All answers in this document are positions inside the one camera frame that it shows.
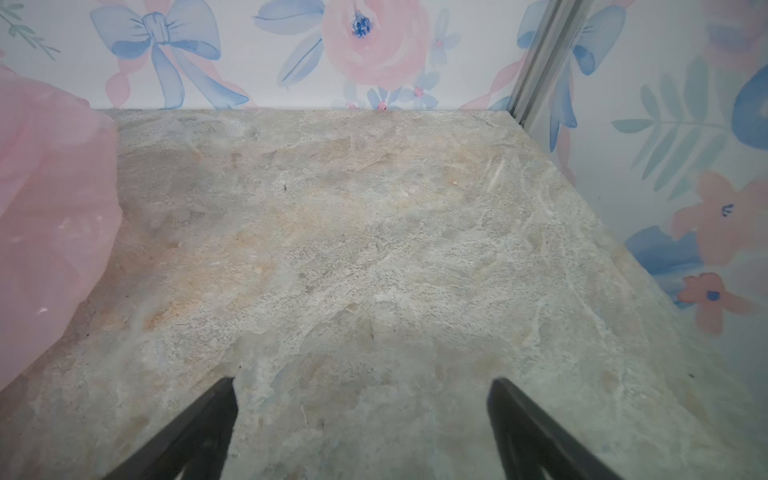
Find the aluminium corner post right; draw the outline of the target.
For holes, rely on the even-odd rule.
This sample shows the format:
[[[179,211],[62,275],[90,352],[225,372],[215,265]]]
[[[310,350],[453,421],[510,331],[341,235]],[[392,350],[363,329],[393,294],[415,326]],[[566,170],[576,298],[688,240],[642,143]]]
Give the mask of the aluminium corner post right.
[[[593,1],[543,1],[541,15],[531,14],[530,45],[506,107],[524,129],[532,122],[575,39],[586,22]]]

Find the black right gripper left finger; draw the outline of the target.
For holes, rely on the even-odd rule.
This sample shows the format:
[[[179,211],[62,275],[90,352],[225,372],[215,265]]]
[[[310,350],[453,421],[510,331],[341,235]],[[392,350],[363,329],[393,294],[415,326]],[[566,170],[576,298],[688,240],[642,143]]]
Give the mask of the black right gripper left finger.
[[[232,377],[219,379],[108,479],[219,479],[238,404]]]

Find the pink plastic bag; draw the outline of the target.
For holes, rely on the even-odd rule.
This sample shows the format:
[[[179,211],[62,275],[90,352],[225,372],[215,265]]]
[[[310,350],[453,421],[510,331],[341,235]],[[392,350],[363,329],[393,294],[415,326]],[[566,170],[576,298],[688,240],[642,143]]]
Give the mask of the pink plastic bag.
[[[115,122],[1,68],[1,384],[56,343],[105,272],[122,221]]]

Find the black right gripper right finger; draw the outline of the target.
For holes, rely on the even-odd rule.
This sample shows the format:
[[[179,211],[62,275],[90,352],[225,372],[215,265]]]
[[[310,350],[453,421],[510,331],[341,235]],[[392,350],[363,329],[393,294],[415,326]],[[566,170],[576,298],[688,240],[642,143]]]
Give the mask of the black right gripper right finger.
[[[620,479],[509,379],[493,380],[486,407],[507,479]]]

